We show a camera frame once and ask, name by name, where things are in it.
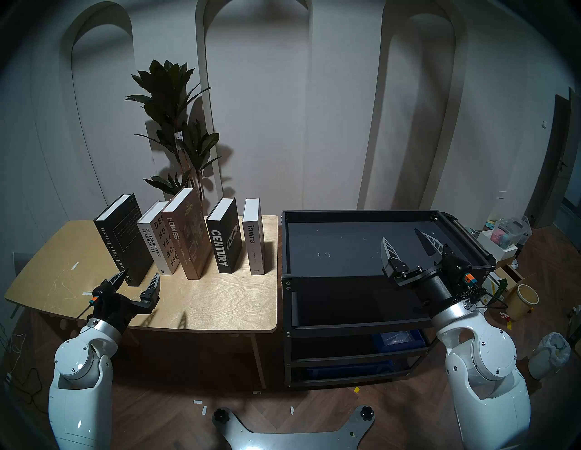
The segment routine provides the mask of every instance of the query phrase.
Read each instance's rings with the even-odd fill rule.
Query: potted plant
[[[145,113],[159,125],[157,139],[139,134],[151,141],[164,146],[177,160],[181,171],[181,181],[178,174],[167,180],[159,176],[151,179],[144,178],[145,182],[158,188],[169,195],[175,195],[181,188],[191,184],[197,187],[200,194],[200,202],[203,204],[202,175],[203,170],[217,158],[209,159],[210,149],[218,143],[219,133],[205,133],[199,121],[188,125],[186,122],[186,108],[206,88],[192,96],[192,92],[199,87],[186,92],[185,87],[194,69],[188,70],[188,65],[172,64],[166,61],[161,65],[155,59],[149,66],[149,72],[140,70],[139,75],[132,75],[139,86],[149,92],[147,95],[128,95],[125,100],[131,100],[143,104]]]

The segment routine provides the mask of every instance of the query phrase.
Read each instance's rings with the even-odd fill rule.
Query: white book
[[[264,275],[264,230],[260,199],[246,199],[242,227],[251,275]]]
[[[172,275],[180,263],[161,214],[167,203],[158,201],[137,222],[137,227],[162,275]]]

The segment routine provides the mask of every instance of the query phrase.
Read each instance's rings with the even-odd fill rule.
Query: wooden table
[[[263,216],[263,226],[268,269],[265,275],[250,274],[241,233],[241,257],[234,273],[219,273],[211,254],[199,280],[188,280],[181,266],[174,275],[161,275],[157,307],[149,316],[137,315],[129,328],[250,334],[260,383],[265,388],[256,333],[273,332],[277,325],[278,217]],[[118,271],[93,221],[70,221],[22,269],[5,298],[73,319],[88,305],[89,293]],[[119,293],[139,300],[156,272],[157,266],[152,264],[140,286],[123,283]]]

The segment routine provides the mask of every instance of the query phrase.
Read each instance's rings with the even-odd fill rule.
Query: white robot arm
[[[116,292],[124,278],[125,271],[104,280],[93,290],[89,307],[94,307],[94,313],[88,317],[87,325],[56,351],[48,415],[60,450],[110,446],[113,381],[110,359],[130,320],[136,314],[153,311],[160,289],[156,274],[141,293],[141,301],[131,301]]]
[[[466,449],[513,448],[522,442],[530,422],[529,394],[516,367],[514,343],[478,312],[475,303],[486,291],[475,286],[470,264],[433,236],[418,230],[416,234],[434,266],[411,271],[383,238],[383,271],[399,286],[414,289],[446,346],[444,365]],[[460,343],[464,329],[474,337]],[[480,399],[472,388],[487,383],[494,388]]]

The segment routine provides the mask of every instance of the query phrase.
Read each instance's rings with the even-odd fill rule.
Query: black book
[[[125,194],[94,220],[119,271],[127,269],[125,281],[128,286],[139,286],[153,263],[137,227],[140,218],[135,195]]]
[[[206,219],[216,264],[221,273],[233,273],[240,251],[240,222],[236,199],[222,199]]]

